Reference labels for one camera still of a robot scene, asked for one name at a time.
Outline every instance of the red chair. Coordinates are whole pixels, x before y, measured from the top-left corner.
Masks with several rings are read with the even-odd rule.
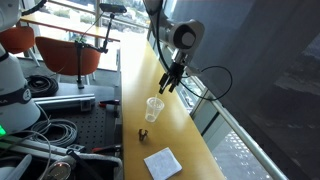
[[[12,54],[28,52],[37,66],[40,66],[31,48],[35,44],[33,29],[29,26],[12,27],[0,32],[0,43]]]
[[[57,73],[57,81],[60,74],[74,76],[78,75],[78,57],[74,42],[52,39],[38,36],[36,45],[47,68]],[[90,85],[89,74],[93,74],[98,68],[100,53],[93,49],[82,49],[81,75],[86,77]]]

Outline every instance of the wooden table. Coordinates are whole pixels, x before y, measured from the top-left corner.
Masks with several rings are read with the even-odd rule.
[[[174,91],[158,94],[163,68],[146,39],[121,39],[122,113],[125,179],[152,179],[144,158],[169,147],[182,166],[170,179],[224,179],[219,166]],[[145,120],[146,100],[165,103],[154,123]],[[139,141],[139,129],[148,136]]]
[[[20,18],[20,21],[47,26],[47,27],[56,28],[56,29],[61,29],[65,31],[79,33],[79,34],[85,33],[91,26],[90,24],[75,22],[68,18],[58,17],[55,15],[43,13],[43,12],[35,12],[27,16],[22,16]],[[86,34],[89,36],[104,39],[106,37],[107,30],[108,29],[105,27],[92,26],[86,32]],[[108,39],[119,42],[120,36],[121,34],[119,32],[110,30]]]

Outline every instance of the plastic cup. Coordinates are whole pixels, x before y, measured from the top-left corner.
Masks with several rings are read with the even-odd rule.
[[[164,108],[164,103],[156,97],[151,97],[147,100],[147,110],[145,119],[149,122],[156,121],[158,115]]]

